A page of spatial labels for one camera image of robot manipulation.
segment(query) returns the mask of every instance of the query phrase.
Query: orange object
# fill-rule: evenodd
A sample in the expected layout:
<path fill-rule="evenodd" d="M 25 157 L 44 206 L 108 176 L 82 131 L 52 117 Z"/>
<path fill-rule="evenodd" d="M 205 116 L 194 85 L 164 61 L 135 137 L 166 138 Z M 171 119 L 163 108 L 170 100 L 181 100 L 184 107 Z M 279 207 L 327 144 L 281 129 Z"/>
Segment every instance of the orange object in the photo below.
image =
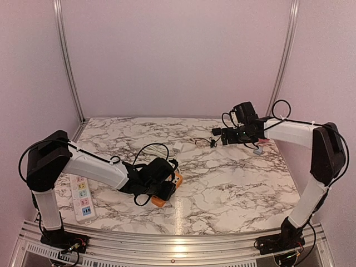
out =
<path fill-rule="evenodd" d="M 173 180 L 173 183 L 176 185 L 176 189 L 178 189 L 178 187 L 182 184 L 182 182 L 183 182 L 183 176 L 181 176 L 178 173 L 175 173 L 175 178 Z M 163 207 L 166 204 L 166 201 L 160 199 L 158 196 L 152 196 L 151 201 L 157 207 Z"/>

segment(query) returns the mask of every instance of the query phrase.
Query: white power strip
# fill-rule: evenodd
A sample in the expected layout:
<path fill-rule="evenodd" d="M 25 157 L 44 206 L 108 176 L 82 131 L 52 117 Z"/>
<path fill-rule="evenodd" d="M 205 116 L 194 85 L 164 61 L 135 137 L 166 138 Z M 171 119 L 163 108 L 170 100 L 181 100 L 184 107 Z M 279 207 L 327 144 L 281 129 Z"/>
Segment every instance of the white power strip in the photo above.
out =
<path fill-rule="evenodd" d="M 97 216 L 91 199 L 88 180 L 80 176 L 71 177 L 71 189 L 77 222 L 80 224 L 91 223 Z"/>

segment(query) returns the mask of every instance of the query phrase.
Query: white marble tabletop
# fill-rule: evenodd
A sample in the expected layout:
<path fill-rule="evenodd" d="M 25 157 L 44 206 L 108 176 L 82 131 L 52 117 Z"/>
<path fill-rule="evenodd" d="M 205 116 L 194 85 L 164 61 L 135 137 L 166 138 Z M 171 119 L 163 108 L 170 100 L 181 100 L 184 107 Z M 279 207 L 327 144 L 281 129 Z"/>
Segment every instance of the white marble tabletop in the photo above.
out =
<path fill-rule="evenodd" d="M 243 145 L 197 147 L 189 138 L 211 136 L 220 120 L 193 118 L 92 118 L 78 144 L 101 156 L 134 160 L 144 145 L 162 142 L 178 154 L 184 177 L 163 208 L 136 206 L 133 196 L 89 181 L 98 218 L 91 228 L 149 234 L 226 234 L 279 227 L 299 200 L 299 194 L 276 145 L 261 144 L 258 156 Z M 140 155 L 137 163 L 154 156 Z M 78 224 L 68 175 L 56 184 L 58 206 L 65 223 Z"/>

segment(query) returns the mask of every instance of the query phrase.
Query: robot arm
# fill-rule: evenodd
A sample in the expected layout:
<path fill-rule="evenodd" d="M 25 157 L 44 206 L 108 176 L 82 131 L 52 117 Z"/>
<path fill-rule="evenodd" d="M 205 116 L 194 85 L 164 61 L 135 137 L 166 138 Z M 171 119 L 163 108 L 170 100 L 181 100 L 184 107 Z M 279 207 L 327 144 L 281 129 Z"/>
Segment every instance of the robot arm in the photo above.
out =
<path fill-rule="evenodd" d="M 87 239 L 86 236 L 64 231 L 54 191 L 61 173 L 84 176 L 120 192 L 134 194 L 135 201 L 141 194 L 167 201 L 175 192 L 176 185 L 166 181 L 170 176 L 174 178 L 174 171 L 178 167 L 175 160 L 157 157 L 148 165 L 132 165 L 117 156 L 106 160 L 81 149 L 68 139 L 64 131 L 53 133 L 28 150 L 26 183 L 32 190 L 35 207 L 42 216 L 44 231 L 41 242 L 51 246 L 65 248 L 61 244 L 73 245 L 78 238 Z"/>
<path fill-rule="evenodd" d="M 250 102 L 235 106 L 231 111 L 239 125 L 221 129 L 223 145 L 255 143 L 259 139 L 292 142 L 312 149 L 311 175 L 300 201 L 281 225 L 281 233 L 256 240 L 261 254 L 275 253 L 305 244 L 301 232 L 311 216 L 323 204 L 329 185 L 345 165 L 345 154 L 335 124 L 306 125 L 258 118 Z M 67 233 L 58 211 L 54 184 L 61 172 L 85 176 L 112 186 L 120 192 L 156 195 L 163 200 L 175 191 L 166 181 L 173 175 L 166 160 L 156 158 L 148 165 L 132 165 L 123 161 L 105 160 L 81 150 L 68 140 L 67 134 L 57 131 L 29 150 L 27 185 L 32 190 L 45 228 L 41 242 L 60 246 L 85 236 Z"/>
<path fill-rule="evenodd" d="M 239 125 L 221 129 L 223 145 L 255 143 L 273 139 L 305 146 L 312 150 L 311 178 L 291 214 L 281 225 L 281 233 L 256 240 L 261 254 L 275 253 L 305 244 L 302 230 L 311 216 L 322 206 L 329 186 L 345 165 L 345 153 L 334 123 L 309 125 L 281 121 L 272 117 L 258 118 L 251 102 L 241 103 L 230 112 Z"/>

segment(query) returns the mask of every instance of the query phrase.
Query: light pink backdrop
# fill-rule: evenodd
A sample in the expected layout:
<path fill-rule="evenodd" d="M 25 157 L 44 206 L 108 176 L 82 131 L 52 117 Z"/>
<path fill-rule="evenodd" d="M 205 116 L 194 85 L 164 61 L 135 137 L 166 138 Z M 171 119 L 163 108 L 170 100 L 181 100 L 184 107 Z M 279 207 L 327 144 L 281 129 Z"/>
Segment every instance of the light pink backdrop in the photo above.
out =
<path fill-rule="evenodd" d="M 52 1 L 0 1 L 0 17 L 0 265 L 8 266 L 23 220 L 34 216 L 18 159 L 57 129 L 73 135 L 79 123 Z"/>
<path fill-rule="evenodd" d="M 264 115 L 291 1 L 62 5 L 87 117 L 216 117 L 243 101 Z"/>
<path fill-rule="evenodd" d="M 335 122 L 351 151 L 348 174 L 319 211 L 336 266 L 355 266 L 356 248 L 356 2 L 301 1 L 298 29 L 280 98 L 292 118 Z M 300 192 L 309 178 L 311 153 L 279 147 Z"/>

